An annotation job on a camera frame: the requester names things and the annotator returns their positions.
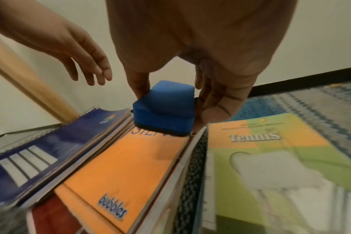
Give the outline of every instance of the spiral binding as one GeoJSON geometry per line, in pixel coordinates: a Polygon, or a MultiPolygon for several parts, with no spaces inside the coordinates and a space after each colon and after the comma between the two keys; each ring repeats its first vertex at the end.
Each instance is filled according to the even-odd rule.
{"type": "MultiPolygon", "coordinates": [[[[81,118],[82,116],[84,116],[84,115],[86,115],[86,114],[88,114],[88,113],[90,113],[91,111],[96,110],[96,109],[98,109],[98,107],[93,106],[93,107],[91,107],[90,109],[88,109],[88,110],[86,110],[85,112],[83,112],[82,114],[80,114],[78,117],[76,117],[76,118],[74,118],[74,119],[72,119],[72,120],[69,120],[69,121],[66,122],[66,123],[63,123],[62,126],[69,125],[69,124],[71,124],[72,122],[74,122],[74,121],[78,120],[79,118],[81,118]]],[[[16,147],[13,147],[13,148],[10,148],[10,149],[7,149],[7,150],[1,152],[0,155],[1,155],[1,154],[4,154],[4,153],[7,153],[7,152],[9,152],[9,151],[11,151],[11,150],[14,150],[14,149],[16,149],[16,148],[19,148],[19,147],[23,146],[24,144],[29,143],[29,142],[31,142],[31,141],[34,141],[34,140],[36,140],[36,139],[38,139],[38,138],[40,138],[40,137],[42,137],[42,136],[45,136],[45,135],[47,135],[47,134],[50,134],[51,132],[60,129],[62,126],[56,127],[56,128],[48,129],[48,130],[46,130],[45,132],[43,132],[43,133],[41,133],[41,134],[39,134],[39,135],[37,135],[37,136],[35,136],[35,137],[32,137],[32,138],[30,138],[30,139],[27,139],[26,141],[20,143],[20,144],[19,144],[18,146],[16,146],[16,147]]]]}

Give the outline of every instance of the patterned rug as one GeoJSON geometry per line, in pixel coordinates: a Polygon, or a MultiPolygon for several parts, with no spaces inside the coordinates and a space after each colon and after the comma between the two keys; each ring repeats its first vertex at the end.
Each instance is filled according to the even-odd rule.
{"type": "MultiPolygon", "coordinates": [[[[299,116],[351,158],[351,83],[251,98],[231,121],[286,112],[299,116]]],[[[207,141],[206,131],[192,153],[174,221],[173,230],[176,234],[192,233],[204,173],[207,141]]],[[[0,210],[0,234],[27,233],[24,217],[25,213],[21,210],[0,210]]]]}

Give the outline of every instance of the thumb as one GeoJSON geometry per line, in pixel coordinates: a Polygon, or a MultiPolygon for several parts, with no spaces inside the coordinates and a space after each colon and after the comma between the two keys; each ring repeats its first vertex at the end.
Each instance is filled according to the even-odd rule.
{"type": "Polygon", "coordinates": [[[150,91],[150,80],[148,72],[136,72],[123,64],[127,82],[129,87],[133,90],[137,99],[145,96],[150,91]]]}

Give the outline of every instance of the black baseboard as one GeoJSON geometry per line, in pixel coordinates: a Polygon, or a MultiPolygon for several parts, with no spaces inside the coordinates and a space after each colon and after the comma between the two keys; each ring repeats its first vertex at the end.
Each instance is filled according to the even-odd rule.
{"type": "Polygon", "coordinates": [[[249,98],[351,81],[351,68],[254,86],[249,98]]]}

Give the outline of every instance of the blue sponge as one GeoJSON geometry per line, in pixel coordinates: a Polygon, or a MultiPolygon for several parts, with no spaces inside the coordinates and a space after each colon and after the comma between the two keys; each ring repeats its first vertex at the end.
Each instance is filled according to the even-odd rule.
{"type": "Polygon", "coordinates": [[[195,88],[172,81],[159,81],[133,104],[135,126],[174,136],[191,133],[195,120],[195,88]]]}

